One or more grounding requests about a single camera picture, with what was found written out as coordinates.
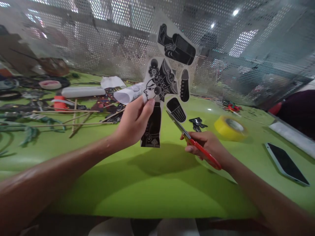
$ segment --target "hand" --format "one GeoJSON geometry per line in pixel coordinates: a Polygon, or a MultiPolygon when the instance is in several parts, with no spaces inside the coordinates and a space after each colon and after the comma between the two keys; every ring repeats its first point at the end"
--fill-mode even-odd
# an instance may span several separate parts
{"type": "Polygon", "coordinates": [[[153,112],[155,100],[150,99],[145,105],[143,97],[129,103],[122,115],[121,121],[112,135],[122,149],[137,143],[145,132],[148,120],[153,112]]]}
{"type": "MultiPolygon", "coordinates": [[[[221,144],[219,139],[209,131],[206,132],[188,132],[189,135],[198,142],[201,146],[204,147],[222,166],[222,169],[228,170],[230,166],[233,165],[233,162],[236,160],[228,150],[221,144]]],[[[191,145],[187,142],[187,147],[185,148],[186,152],[190,152],[196,156],[198,156],[201,160],[208,161],[208,158],[199,151],[198,148],[191,145]]]]}

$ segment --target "scissor blade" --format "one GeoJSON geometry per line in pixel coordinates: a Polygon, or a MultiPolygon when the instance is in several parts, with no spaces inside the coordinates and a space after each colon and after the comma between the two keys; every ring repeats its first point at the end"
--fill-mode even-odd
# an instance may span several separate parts
{"type": "Polygon", "coordinates": [[[177,128],[189,139],[191,139],[190,135],[188,132],[184,129],[184,127],[176,120],[176,118],[168,111],[166,110],[168,116],[172,119],[172,121],[175,123],[177,128]]]}

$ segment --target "perforated metal sheet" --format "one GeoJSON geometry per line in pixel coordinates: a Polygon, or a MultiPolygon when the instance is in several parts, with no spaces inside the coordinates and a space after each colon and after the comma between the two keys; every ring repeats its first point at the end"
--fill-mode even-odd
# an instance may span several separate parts
{"type": "MultiPolygon", "coordinates": [[[[38,56],[140,82],[156,8],[198,46],[191,93],[269,108],[315,78],[312,0],[0,0],[0,20],[38,56]]],[[[171,62],[173,69],[180,65],[171,62]]]]}

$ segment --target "green table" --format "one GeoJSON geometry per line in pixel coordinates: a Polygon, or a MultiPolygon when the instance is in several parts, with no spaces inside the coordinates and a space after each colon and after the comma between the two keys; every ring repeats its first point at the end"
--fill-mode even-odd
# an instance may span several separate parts
{"type": "MultiPolygon", "coordinates": [[[[88,81],[99,77],[80,74],[75,81],[88,81]]],[[[26,100],[15,103],[26,104],[26,100]]],[[[94,101],[81,102],[89,107],[94,101]]],[[[215,103],[192,97],[183,104],[187,118],[201,117],[208,130],[217,134],[213,123],[220,115],[231,115],[215,103]]],[[[315,160],[268,127],[245,119],[249,117],[265,124],[273,118],[263,111],[244,107],[239,120],[247,126],[249,137],[243,142],[226,141],[223,145],[242,163],[271,186],[278,189],[301,207],[315,214],[315,160]],[[300,168],[311,187],[303,187],[283,177],[265,150],[263,143],[272,142],[287,151],[300,168]]],[[[61,121],[72,115],[51,115],[61,121]]],[[[104,114],[91,117],[98,122],[104,114]]],[[[192,123],[183,124],[192,130],[192,123]]],[[[117,125],[83,126],[71,139],[71,128],[66,133],[55,133],[40,128],[37,140],[27,147],[18,147],[23,140],[22,131],[0,133],[0,148],[9,150],[9,156],[0,158],[0,179],[7,178],[59,154],[69,152],[110,135],[117,125]]],[[[161,148],[140,147],[137,143],[120,151],[80,177],[69,191],[48,208],[50,212],[65,214],[103,215],[134,218],[171,217],[222,217],[249,218],[257,209],[229,175],[222,177],[211,168],[203,166],[194,156],[184,152],[185,142],[179,140],[180,132],[166,111],[162,113],[161,148]]]]}

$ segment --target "red scissors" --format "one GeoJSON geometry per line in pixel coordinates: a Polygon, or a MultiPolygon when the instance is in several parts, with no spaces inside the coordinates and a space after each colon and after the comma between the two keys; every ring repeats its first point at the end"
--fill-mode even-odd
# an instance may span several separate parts
{"type": "Polygon", "coordinates": [[[217,170],[221,170],[222,167],[220,163],[204,149],[199,143],[197,143],[195,140],[192,139],[192,137],[188,134],[188,132],[184,129],[183,126],[175,119],[175,117],[168,111],[166,110],[167,114],[169,117],[172,119],[172,121],[175,123],[175,125],[179,128],[179,130],[183,133],[184,138],[187,142],[189,142],[191,145],[194,145],[196,148],[198,148],[207,158],[208,158],[208,163],[217,170]]]}

